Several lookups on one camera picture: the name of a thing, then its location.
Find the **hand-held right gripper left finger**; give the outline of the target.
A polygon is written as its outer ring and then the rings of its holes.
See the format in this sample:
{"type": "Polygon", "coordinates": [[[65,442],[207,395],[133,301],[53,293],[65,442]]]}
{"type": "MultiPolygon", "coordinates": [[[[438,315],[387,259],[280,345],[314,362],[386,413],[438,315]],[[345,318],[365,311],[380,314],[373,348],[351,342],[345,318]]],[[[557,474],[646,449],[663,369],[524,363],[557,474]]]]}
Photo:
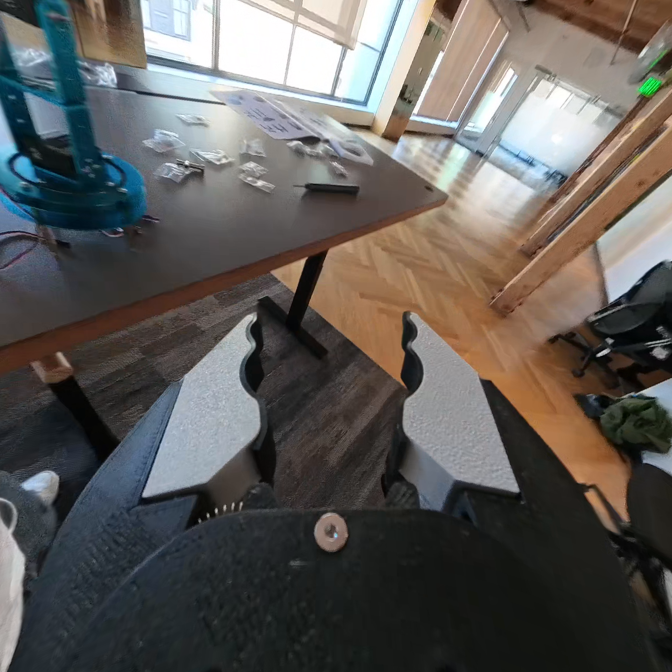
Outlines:
{"type": "Polygon", "coordinates": [[[198,520],[239,511],[250,489],[273,483],[275,448],[265,404],[264,338],[251,313],[184,375],[142,492],[143,502],[197,498],[198,520]]]}

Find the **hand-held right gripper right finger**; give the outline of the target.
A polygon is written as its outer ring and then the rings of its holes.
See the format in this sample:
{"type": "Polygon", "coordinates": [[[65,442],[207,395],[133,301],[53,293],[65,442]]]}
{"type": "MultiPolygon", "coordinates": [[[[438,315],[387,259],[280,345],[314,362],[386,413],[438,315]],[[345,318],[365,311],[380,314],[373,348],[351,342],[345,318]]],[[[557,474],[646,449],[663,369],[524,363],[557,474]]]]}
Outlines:
{"type": "Polygon", "coordinates": [[[387,499],[452,512],[464,491],[519,498],[521,491],[475,369],[419,315],[402,315],[407,389],[383,472],[387,499]]]}

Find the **blue toy robot arm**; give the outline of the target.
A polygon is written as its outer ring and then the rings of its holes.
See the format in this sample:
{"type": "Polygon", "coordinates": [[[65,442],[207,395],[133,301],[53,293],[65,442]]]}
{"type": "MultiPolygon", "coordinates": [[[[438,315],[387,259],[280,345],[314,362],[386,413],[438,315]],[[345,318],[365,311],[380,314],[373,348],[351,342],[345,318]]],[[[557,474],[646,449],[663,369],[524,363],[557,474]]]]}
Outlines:
{"type": "Polygon", "coordinates": [[[115,231],[136,226],[147,212],[140,172],[96,144],[71,13],[64,1],[2,1],[1,12],[41,29],[52,79],[21,74],[1,27],[1,110],[12,144],[1,148],[1,196],[37,227],[115,231]],[[58,108],[66,133],[42,137],[27,96],[58,108]]]}

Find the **dark wooden desk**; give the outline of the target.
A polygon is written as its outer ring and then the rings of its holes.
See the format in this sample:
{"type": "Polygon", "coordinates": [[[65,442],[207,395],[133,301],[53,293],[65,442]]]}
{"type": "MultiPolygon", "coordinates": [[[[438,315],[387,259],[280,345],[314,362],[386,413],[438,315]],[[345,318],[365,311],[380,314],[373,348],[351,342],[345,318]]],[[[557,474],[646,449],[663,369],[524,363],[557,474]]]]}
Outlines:
{"type": "Polygon", "coordinates": [[[119,89],[87,91],[98,146],[145,179],[148,214],[122,238],[57,231],[69,246],[39,245],[1,271],[1,373],[70,351],[305,257],[433,210],[447,195],[364,142],[372,166],[351,164],[356,196],[312,193],[300,184],[331,179],[328,167],[265,140],[272,193],[241,181],[236,167],[180,183],[158,178],[167,160],[143,145],[175,130],[190,148],[229,153],[259,137],[230,107],[119,89]]]}

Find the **dark neighbouring desk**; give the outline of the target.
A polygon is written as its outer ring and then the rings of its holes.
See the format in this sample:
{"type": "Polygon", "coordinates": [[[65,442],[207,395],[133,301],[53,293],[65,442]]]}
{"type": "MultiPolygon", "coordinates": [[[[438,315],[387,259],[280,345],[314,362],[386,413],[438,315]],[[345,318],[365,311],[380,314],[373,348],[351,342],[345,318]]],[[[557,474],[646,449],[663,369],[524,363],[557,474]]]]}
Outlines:
{"type": "Polygon", "coordinates": [[[173,74],[119,64],[114,64],[112,68],[115,71],[118,90],[150,97],[225,105],[224,101],[210,92],[209,82],[195,79],[185,71],[173,74]]]}

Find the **white shoe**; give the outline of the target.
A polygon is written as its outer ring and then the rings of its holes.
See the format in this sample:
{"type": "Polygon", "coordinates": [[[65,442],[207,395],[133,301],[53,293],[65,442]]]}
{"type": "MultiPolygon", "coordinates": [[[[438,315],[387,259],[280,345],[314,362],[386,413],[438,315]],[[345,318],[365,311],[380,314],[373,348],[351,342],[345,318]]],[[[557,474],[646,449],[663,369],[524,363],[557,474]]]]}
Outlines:
{"type": "Polygon", "coordinates": [[[37,496],[46,507],[51,507],[55,503],[60,485],[59,475],[52,470],[39,472],[21,483],[23,490],[37,496]]]}

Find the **green cloth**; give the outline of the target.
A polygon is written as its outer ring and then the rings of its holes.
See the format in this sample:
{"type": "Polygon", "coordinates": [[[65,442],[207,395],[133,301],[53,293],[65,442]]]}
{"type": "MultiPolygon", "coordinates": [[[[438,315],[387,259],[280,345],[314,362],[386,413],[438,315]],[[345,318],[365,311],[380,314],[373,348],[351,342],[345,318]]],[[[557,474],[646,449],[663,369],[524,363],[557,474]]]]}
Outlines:
{"type": "Polygon", "coordinates": [[[617,446],[667,454],[671,414],[658,399],[634,394],[615,400],[600,416],[602,433],[617,446]]]}

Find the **black office chair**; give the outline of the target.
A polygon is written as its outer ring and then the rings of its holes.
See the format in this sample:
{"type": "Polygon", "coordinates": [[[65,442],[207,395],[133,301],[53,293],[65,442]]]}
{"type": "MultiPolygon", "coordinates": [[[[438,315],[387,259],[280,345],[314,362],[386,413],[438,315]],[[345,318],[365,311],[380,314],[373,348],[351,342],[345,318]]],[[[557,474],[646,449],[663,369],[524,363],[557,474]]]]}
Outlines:
{"type": "Polygon", "coordinates": [[[563,341],[582,354],[572,369],[582,378],[590,365],[602,371],[609,390],[622,384],[643,390],[639,375],[671,373],[671,261],[651,267],[628,291],[584,320],[597,338],[590,343],[575,331],[550,337],[549,344],[563,341]]]}
{"type": "Polygon", "coordinates": [[[671,564],[671,475],[657,466],[634,466],[626,504],[630,528],[655,555],[671,564]]]}

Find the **white cloth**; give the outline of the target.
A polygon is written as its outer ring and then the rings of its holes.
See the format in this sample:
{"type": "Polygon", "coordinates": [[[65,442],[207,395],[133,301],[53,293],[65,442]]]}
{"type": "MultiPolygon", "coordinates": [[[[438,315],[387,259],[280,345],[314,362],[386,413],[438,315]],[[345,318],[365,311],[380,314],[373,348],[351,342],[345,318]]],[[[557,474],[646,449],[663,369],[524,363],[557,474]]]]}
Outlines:
{"type": "Polygon", "coordinates": [[[1,671],[8,671],[21,632],[26,558],[15,539],[18,511],[1,499],[1,671]]]}

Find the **wooden beam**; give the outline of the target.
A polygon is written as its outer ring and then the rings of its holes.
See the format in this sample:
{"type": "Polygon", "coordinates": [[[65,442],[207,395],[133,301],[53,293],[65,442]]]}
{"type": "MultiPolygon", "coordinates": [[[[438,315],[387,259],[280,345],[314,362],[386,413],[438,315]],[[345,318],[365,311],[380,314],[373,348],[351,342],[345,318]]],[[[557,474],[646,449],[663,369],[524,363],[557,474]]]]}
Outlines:
{"type": "Polygon", "coordinates": [[[507,315],[584,253],[671,175],[671,86],[657,92],[582,172],[567,180],[521,247],[524,268],[492,299],[507,315]]]}

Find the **black screwdriver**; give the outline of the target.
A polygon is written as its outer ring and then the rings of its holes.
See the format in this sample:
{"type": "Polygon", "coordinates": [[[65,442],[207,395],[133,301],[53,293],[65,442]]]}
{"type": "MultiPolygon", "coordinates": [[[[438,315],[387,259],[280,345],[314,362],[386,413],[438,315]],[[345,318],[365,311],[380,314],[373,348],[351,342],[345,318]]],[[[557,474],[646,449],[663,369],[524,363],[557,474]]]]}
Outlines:
{"type": "Polygon", "coordinates": [[[317,183],[307,182],[301,184],[294,184],[293,188],[302,189],[313,194],[332,194],[357,196],[359,193],[359,186],[351,183],[317,183]]]}

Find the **scatter of small plastic bags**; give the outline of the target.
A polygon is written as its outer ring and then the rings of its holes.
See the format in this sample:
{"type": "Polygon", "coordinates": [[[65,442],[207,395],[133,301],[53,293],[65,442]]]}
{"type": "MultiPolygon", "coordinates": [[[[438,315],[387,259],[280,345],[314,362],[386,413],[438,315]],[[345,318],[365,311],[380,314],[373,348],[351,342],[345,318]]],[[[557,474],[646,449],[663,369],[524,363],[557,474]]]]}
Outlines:
{"type": "MultiPolygon", "coordinates": [[[[336,151],[335,147],[326,140],[319,141],[316,145],[307,145],[300,137],[290,138],[290,132],[304,132],[305,136],[309,135],[308,130],[300,124],[300,122],[292,115],[280,111],[278,108],[272,107],[269,112],[263,112],[260,107],[255,107],[252,112],[257,113],[253,120],[258,122],[258,127],[269,133],[270,136],[276,139],[287,138],[287,146],[290,150],[298,156],[310,157],[313,159],[327,159],[332,172],[339,178],[346,178],[348,171],[341,162],[341,156],[336,151]]],[[[185,147],[185,143],[180,139],[180,136],[173,131],[155,129],[153,135],[149,139],[142,140],[142,145],[153,152],[161,155],[174,153],[176,150],[185,147]]],[[[183,159],[194,161],[197,163],[214,165],[217,167],[228,167],[233,164],[234,159],[223,149],[202,150],[191,148],[188,151],[191,159],[183,159]]],[[[193,174],[189,171],[183,170],[180,166],[175,164],[175,158],[171,161],[165,162],[155,171],[157,177],[172,180],[176,183],[182,182],[187,176],[193,174]]],[[[266,194],[271,194],[275,186],[266,180],[264,176],[268,170],[261,164],[255,161],[248,161],[242,163],[238,168],[238,178],[243,183],[255,189],[263,191],[266,194]]]]}

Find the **glass door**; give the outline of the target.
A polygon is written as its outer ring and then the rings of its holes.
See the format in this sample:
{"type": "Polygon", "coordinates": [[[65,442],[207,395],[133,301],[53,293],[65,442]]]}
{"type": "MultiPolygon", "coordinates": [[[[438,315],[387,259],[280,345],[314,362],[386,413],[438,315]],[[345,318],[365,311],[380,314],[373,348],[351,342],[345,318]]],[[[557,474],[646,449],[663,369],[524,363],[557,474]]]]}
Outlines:
{"type": "Polygon", "coordinates": [[[558,189],[625,117],[539,66],[499,63],[469,103],[456,141],[536,191],[558,189]]]}

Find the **printed instruction sheet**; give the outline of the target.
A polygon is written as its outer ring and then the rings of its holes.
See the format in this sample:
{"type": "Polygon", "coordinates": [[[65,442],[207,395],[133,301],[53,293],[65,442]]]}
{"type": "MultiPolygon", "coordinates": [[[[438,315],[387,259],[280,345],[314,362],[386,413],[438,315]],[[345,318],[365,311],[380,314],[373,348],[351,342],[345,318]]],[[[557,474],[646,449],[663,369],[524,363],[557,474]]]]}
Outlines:
{"type": "Polygon", "coordinates": [[[374,158],[354,132],[303,103],[289,104],[248,89],[210,89],[209,94],[245,116],[271,139],[285,141],[299,156],[374,164],[374,158]]]}

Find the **crumpled clear plastic bag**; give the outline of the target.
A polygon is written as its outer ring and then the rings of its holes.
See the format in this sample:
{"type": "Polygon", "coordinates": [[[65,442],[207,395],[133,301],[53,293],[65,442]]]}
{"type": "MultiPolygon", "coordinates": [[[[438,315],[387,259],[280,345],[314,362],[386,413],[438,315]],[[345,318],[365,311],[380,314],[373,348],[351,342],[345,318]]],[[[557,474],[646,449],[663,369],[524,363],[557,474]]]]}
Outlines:
{"type": "Polygon", "coordinates": [[[109,89],[118,87],[116,70],[110,63],[101,64],[78,60],[77,65],[84,84],[109,89]]]}

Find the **large window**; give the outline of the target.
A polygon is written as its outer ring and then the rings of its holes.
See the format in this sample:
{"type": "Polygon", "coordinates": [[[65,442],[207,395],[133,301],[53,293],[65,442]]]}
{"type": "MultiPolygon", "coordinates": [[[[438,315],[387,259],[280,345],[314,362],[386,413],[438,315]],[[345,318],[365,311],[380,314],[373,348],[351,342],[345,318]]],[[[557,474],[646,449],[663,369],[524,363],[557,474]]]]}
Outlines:
{"type": "Polygon", "coordinates": [[[147,54],[217,77],[364,105],[401,1],[367,1],[354,50],[245,1],[141,1],[147,54]]]}

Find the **brown cardboard box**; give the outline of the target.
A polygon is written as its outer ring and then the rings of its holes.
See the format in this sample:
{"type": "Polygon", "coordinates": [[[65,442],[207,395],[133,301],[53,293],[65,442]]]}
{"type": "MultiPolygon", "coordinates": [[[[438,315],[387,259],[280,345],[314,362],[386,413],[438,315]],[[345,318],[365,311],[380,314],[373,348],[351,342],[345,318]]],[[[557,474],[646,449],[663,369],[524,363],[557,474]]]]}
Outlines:
{"type": "Polygon", "coordinates": [[[147,68],[140,1],[68,1],[68,5],[81,56],[147,68]]]}

